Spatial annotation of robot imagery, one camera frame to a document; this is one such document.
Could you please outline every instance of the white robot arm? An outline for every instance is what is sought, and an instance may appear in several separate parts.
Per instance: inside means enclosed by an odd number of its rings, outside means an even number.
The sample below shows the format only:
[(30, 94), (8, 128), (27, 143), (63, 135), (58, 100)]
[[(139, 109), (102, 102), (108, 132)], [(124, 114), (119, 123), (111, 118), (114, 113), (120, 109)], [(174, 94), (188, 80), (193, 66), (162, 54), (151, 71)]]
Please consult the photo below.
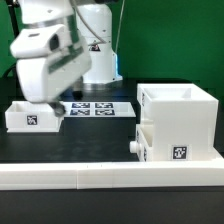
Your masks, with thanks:
[(18, 0), (24, 28), (11, 45), (24, 97), (53, 105), (91, 68), (85, 39), (77, 30), (77, 5), (114, 0)]

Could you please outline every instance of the white cable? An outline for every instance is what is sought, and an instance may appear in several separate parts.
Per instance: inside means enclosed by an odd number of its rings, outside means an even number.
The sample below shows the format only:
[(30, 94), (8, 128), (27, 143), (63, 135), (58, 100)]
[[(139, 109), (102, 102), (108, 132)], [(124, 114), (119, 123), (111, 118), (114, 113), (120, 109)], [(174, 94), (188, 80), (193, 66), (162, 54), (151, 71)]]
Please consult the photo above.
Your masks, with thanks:
[(116, 54), (117, 54), (119, 40), (120, 40), (121, 23), (122, 23), (122, 18), (123, 18), (123, 13), (124, 13), (124, 6), (125, 6), (125, 0), (123, 0), (122, 7), (121, 7), (120, 21), (119, 21), (119, 27), (118, 27), (118, 33), (117, 33), (117, 42), (116, 42), (116, 48), (115, 48)]
[(73, 4), (73, 7), (75, 8), (76, 12), (77, 12), (77, 15), (79, 16), (79, 18), (81, 19), (81, 21), (83, 22), (83, 24), (86, 26), (86, 28), (97, 38), (100, 40), (100, 42), (95, 42), (95, 43), (92, 43), (92, 44), (89, 44), (89, 46), (91, 45), (96, 45), (96, 44), (106, 44), (106, 41), (103, 40), (90, 26), (89, 24), (85, 21), (85, 19), (83, 18), (82, 14), (80, 13), (77, 5), (76, 5), (76, 2), (75, 0), (73, 0), (74, 4)]

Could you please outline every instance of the small white box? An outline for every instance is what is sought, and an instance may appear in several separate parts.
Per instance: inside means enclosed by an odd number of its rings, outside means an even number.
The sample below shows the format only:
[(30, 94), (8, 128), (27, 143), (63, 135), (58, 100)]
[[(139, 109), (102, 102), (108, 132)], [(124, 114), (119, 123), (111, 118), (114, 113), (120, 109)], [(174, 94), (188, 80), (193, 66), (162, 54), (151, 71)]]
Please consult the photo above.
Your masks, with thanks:
[(208, 161), (218, 100), (194, 84), (139, 84), (141, 121), (131, 151), (140, 161)]
[(64, 117), (55, 117), (48, 104), (14, 101), (5, 112), (8, 132), (59, 132)]

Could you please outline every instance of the black tabletop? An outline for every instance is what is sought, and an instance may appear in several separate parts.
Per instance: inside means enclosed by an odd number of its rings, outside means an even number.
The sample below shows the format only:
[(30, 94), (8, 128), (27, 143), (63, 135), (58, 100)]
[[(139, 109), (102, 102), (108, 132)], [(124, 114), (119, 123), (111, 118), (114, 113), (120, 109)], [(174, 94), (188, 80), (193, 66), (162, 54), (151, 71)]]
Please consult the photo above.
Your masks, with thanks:
[[(121, 87), (84, 92), (84, 102), (131, 102), (136, 118), (66, 118), (59, 133), (7, 134), (4, 112), (23, 100), (14, 79), (0, 79), (0, 163), (137, 161), (129, 152), (139, 122), (137, 83), (183, 80), (125, 80)], [(71, 92), (64, 101), (73, 101)], [(219, 108), (215, 148), (224, 152), (224, 113)], [(0, 223), (221, 224), (224, 187), (0, 191)]]

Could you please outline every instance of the open box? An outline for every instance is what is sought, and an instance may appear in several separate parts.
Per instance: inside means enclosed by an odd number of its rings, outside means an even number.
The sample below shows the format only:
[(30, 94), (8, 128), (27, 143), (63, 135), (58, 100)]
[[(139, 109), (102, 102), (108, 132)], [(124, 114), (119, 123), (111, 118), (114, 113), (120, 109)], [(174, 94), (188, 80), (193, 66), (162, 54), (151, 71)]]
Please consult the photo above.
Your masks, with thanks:
[(58, 132), (62, 118), (48, 104), (14, 101), (5, 112), (8, 132)]

